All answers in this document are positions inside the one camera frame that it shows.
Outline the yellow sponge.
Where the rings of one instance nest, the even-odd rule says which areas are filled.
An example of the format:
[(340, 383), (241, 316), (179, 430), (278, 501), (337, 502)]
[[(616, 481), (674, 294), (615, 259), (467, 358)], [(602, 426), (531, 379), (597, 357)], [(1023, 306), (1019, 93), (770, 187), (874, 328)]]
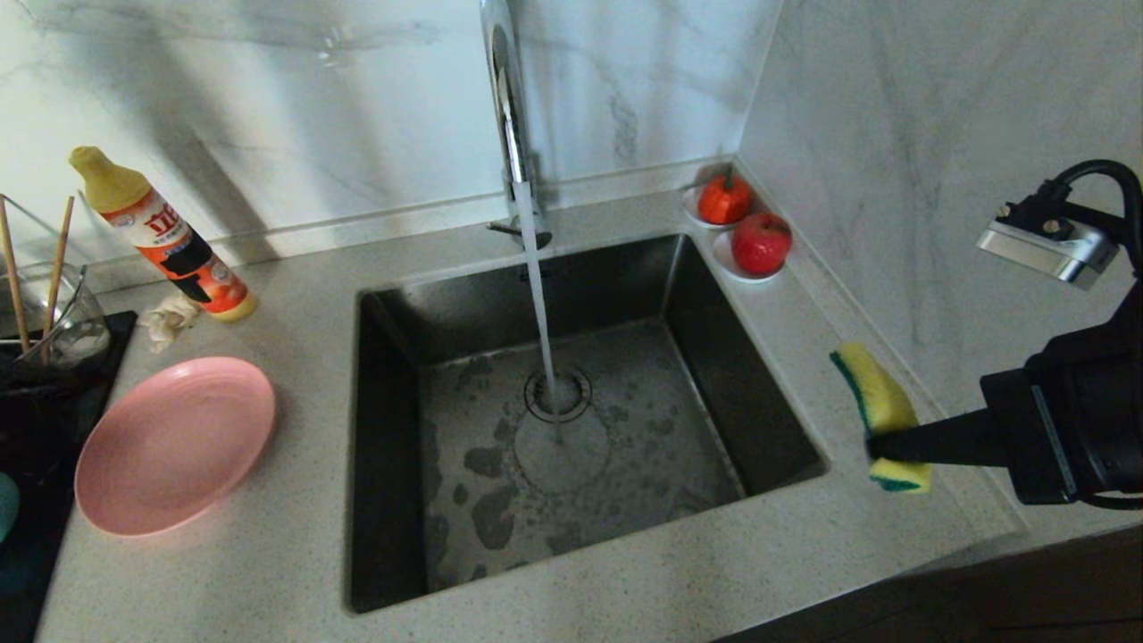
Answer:
[[(857, 403), (865, 439), (902, 434), (919, 426), (906, 392), (862, 343), (845, 343), (830, 354)], [(930, 492), (932, 467), (870, 455), (869, 477), (882, 491), (898, 495)]]

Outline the chrome kitchen faucet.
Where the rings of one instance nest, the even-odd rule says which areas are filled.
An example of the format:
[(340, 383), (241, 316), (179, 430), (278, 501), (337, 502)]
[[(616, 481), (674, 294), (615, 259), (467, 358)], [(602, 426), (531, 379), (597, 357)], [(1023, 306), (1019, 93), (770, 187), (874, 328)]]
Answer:
[(525, 246), (517, 203), (519, 187), (528, 184), (531, 190), (535, 243), (538, 249), (543, 249), (551, 243), (552, 233), (547, 231), (546, 216), (538, 201), (538, 167), (531, 153), (530, 132), (525, 114), (525, 86), (510, 0), (480, 0), (480, 21), (496, 130), (504, 158), (504, 196), (512, 212), (510, 222), (491, 222), (487, 224), (487, 228), (512, 238), (518, 246)]

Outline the pink plate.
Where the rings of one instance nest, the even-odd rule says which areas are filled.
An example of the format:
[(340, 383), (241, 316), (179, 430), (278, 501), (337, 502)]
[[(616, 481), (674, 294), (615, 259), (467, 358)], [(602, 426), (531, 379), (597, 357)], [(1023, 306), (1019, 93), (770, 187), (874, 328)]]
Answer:
[(231, 355), (176, 363), (117, 400), (78, 460), (78, 509), (103, 533), (138, 539), (203, 516), (241, 484), (270, 442), (275, 391)]

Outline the yellow-capped orange dish soap bottle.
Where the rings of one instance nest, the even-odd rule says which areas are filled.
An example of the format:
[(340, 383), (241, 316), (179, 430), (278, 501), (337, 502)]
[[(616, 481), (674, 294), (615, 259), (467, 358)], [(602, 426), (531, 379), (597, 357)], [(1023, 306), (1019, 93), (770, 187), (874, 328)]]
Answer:
[(187, 300), (211, 318), (235, 322), (257, 308), (249, 286), (139, 171), (97, 146), (78, 146), (69, 163), (83, 179), (87, 204), (126, 238)]

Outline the brown wooden chopstick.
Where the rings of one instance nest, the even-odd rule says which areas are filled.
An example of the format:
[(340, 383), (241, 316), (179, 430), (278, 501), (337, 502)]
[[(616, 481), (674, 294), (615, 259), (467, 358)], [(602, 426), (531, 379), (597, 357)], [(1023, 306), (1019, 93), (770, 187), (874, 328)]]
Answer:
[(59, 227), (56, 248), (54, 249), (54, 260), (51, 263), (48, 298), (46, 299), (46, 310), (45, 310), (46, 318), (42, 325), (41, 341), (40, 341), (42, 365), (49, 365), (51, 361), (50, 333), (53, 332), (54, 329), (54, 314), (56, 313), (56, 306), (58, 302), (59, 282), (63, 273), (63, 264), (65, 260), (65, 254), (67, 249), (67, 239), (69, 239), (74, 204), (75, 204), (75, 196), (67, 195), (65, 211), (63, 215), (63, 222)]

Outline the teal bowl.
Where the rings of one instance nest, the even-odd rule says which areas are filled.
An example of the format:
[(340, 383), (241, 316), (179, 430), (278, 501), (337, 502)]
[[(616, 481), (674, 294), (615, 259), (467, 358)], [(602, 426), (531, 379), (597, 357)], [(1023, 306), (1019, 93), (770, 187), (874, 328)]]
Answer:
[(18, 521), (21, 492), (18, 484), (8, 473), (0, 472), (0, 545), (8, 539)]

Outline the stainless steel sink basin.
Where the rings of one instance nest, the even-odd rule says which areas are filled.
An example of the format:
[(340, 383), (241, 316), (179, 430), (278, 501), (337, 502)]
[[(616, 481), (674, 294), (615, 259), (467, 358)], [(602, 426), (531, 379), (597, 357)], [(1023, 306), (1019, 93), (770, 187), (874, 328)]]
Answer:
[(813, 447), (697, 244), (648, 238), (539, 262), (574, 421), (543, 370), (518, 263), (355, 300), (347, 606), (395, 606), (818, 477)]

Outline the red apple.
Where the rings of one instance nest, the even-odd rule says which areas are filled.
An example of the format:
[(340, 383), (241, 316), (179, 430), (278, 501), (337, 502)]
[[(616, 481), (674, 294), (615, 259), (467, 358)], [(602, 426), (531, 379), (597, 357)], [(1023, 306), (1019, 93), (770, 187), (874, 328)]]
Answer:
[(772, 278), (788, 262), (793, 233), (774, 212), (749, 214), (732, 231), (732, 262), (752, 278)]

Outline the small white dish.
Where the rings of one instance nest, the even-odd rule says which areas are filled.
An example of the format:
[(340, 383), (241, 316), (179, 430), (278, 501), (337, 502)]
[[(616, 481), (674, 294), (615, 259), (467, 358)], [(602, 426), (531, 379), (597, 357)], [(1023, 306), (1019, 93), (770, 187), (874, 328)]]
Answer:
[(780, 270), (768, 274), (754, 274), (740, 268), (738, 262), (732, 255), (732, 230), (719, 232), (719, 235), (712, 241), (711, 252), (720, 270), (732, 280), (743, 282), (743, 284), (761, 284), (761, 282), (775, 280), (788, 268), (785, 263), (780, 266)]
[(702, 194), (702, 190), (703, 190), (703, 187), (705, 186), (706, 183), (702, 184), (702, 186), (697, 186), (697, 187), (688, 188), (688, 190), (684, 191), (684, 196), (682, 196), (682, 209), (684, 209), (684, 212), (686, 215), (688, 215), (694, 223), (696, 223), (697, 225), (700, 225), (700, 227), (703, 227), (703, 228), (708, 228), (708, 230), (729, 230), (732, 227), (735, 227), (735, 225), (738, 224), (740, 222), (735, 223), (735, 224), (732, 224), (732, 225), (712, 225), (712, 224), (709, 224), (706, 222), (701, 222), (698, 219), (698, 216), (697, 216), (697, 204), (698, 204), (700, 196)]

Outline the orange-red tomato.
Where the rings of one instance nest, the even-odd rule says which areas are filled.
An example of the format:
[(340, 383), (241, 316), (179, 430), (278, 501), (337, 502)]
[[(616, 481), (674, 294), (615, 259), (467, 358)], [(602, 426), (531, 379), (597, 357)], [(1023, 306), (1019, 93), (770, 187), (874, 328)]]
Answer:
[(751, 211), (754, 195), (750, 183), (727, 168), (726, 172), (709, 180), (703, 187), (697, 204), (698, 219), (712, 225), (738, 223)]

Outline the round metal drain strainer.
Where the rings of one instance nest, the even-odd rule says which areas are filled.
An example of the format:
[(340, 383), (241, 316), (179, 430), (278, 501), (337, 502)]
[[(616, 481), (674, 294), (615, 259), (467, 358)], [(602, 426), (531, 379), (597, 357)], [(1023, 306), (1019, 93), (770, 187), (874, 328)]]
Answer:
[(588, 373), (580, 369), (554, 369), (531, 373), (525, 383), (525, 405), (535, 418), (550, 424), (574, 421), (588, 411), (593, 394)]

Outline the running water stream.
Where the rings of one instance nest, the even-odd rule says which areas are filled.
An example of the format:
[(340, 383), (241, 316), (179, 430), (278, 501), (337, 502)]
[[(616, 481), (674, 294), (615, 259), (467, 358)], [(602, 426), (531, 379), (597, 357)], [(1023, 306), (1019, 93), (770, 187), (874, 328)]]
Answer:
[(555, 427), (560, 427), (563, 420), (560, 419), (559, 413), (555, 359), (552, 354), (550, 333), (547, 333), (546, 297), (544, 296), (542, 278), (539, 278), (538, 225), (536, 224), (536, 215), (531, 211), (531, 185), (527, 180), (514, 182), (512, 188), (521, 238), (523, 239), (531, 306), (534, 306), (536, 322), (538, 322), (539, 355), (542, 355), (543, 369), (546, 375), (547, 415), (550, 415), (551, 423)]

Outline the crumpled white tissue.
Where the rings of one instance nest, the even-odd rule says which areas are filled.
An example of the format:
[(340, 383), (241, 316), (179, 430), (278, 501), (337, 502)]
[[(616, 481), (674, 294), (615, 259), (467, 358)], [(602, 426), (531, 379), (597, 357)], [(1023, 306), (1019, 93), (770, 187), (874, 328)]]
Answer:
[(202, 312), (201, 306), (184, 294), (167, 296), (154, 308), (145, 310), (139, 314), (138, 327), (146, 330), (147, 349), (152, 354), (163, 353), (183, 330), (195, 325), (195, 318)]

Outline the clear glass pot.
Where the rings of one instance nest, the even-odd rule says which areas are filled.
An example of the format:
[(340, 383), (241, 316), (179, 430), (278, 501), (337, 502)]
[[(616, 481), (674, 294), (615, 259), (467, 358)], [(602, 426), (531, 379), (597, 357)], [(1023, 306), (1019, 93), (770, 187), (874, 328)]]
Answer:
[[(50, 263), (18, 270), (21, 325), (8, 274), (0, 270), (0, 369), (66, 371), (98, 357), (111, 341), (102, 306), (86, 286), (87, 268)], [(29, 347), (21, 343), (19, 328)]]

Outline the black cooktop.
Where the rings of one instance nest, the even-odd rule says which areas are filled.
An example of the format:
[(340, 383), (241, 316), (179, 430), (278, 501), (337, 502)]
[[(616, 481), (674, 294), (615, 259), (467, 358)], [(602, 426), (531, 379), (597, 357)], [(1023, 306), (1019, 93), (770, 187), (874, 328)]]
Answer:
[(74, 506), (75, 465), (106, 410), (138, 314), (105, 318), (110, 346), (91, 365), (0, 386), (0, 472), (21, 511), (0, 545), (0, 643), (32, 643)]

